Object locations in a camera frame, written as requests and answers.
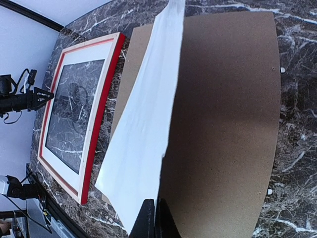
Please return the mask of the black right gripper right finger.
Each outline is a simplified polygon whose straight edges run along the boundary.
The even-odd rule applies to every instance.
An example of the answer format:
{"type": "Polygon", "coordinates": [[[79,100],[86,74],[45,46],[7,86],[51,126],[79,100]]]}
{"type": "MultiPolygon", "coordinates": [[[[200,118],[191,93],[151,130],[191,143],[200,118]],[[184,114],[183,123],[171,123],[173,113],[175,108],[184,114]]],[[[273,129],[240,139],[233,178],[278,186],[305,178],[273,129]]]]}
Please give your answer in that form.
{"type": "Polygon", "coordinates": [[[169,206],[165,199],[159,198],[155,214],[156,238],[181,238],[169,206]]]}

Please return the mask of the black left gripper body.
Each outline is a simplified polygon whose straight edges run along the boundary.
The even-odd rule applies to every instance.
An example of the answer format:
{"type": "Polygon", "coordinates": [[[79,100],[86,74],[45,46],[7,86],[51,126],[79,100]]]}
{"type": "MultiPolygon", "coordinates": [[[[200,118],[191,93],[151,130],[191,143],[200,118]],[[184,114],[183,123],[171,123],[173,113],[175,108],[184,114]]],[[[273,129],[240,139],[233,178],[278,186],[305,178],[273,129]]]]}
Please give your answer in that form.
{"type": "Polygon", "coordinates": [[[21,110],[36,110],[34,106],[34,93],[11,95],[0,98],[0,112],[9,113],[12,111],[18,112],[21,110]]]}

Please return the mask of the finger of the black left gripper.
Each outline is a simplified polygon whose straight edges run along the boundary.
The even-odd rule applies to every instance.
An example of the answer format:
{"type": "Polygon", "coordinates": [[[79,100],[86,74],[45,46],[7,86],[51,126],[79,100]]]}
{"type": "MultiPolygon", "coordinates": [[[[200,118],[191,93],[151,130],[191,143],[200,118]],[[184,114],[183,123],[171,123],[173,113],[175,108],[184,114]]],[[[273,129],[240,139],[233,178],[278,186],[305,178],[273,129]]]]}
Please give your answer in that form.
{"type": "Polygon", "coordinates": [[[54,93],[35,87],[33,98],[34,106],[42,106],[54,98],[54,93]]]}

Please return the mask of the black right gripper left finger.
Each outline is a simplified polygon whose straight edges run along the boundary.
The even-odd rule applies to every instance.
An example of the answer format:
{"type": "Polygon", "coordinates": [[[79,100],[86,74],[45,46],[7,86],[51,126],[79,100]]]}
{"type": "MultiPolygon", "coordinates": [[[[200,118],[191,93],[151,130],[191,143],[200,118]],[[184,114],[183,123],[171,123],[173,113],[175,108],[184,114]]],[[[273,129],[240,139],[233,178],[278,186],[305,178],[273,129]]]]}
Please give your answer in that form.
{"type": "Polygon", "coordinates": [[[130,238],[155,237],[155,204],[153,199],[145,199],[129,235],[130,238]]]}

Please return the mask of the landscape sunset photo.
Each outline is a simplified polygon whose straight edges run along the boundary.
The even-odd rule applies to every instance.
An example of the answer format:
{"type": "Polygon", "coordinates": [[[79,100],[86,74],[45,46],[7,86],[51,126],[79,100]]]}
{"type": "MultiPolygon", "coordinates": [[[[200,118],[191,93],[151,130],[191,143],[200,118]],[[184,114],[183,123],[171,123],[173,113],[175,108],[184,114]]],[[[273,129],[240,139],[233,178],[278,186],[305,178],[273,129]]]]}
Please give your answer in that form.
{"type": "Polygon", "coordinates": [[[123,113],[109,142],[96,188],[112,203],[128,234],[143,202],[159,193],[178,83],[185,1],[171,0],[154,20],[123,113]]]}

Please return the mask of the brown cardboard backing board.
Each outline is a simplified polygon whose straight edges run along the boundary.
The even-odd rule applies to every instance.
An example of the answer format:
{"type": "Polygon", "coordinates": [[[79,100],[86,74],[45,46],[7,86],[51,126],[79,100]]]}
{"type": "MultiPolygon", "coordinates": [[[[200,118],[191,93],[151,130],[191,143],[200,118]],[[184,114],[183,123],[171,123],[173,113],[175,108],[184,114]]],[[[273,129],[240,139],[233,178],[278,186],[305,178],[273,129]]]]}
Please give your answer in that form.
{"type": "MultiPolygon", "coordinates": [[[[135,28],[118,95],[123,113],[152,25],[135,28]]],[[[280,62],[273,14],[186,17],[158,197],[183,238],[249,238],[277,144],[280,62]]]]}

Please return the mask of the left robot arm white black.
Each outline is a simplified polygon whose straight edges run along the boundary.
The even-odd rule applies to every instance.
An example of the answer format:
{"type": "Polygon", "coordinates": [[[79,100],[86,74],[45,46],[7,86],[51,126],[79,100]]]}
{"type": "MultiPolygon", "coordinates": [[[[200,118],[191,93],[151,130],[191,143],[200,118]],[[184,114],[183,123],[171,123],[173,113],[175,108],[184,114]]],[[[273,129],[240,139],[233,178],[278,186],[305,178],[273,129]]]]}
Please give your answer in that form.
{"type": "MultiPolygon", "coordinates": [[[[36,111],[45,106],[54,98],[54,93],[34,87],[37,71],[25,69],[17,82],[10,74],[0,76],[0,117],[4,124],[7,122],[10,112],[22,113],[23,110],[36,111]]],[[[0,193],[7,198],[21,200],[39,197],[39,189],[35,184],[23,184],[23,180],[13,176],[0,177],[0,193]]]]}

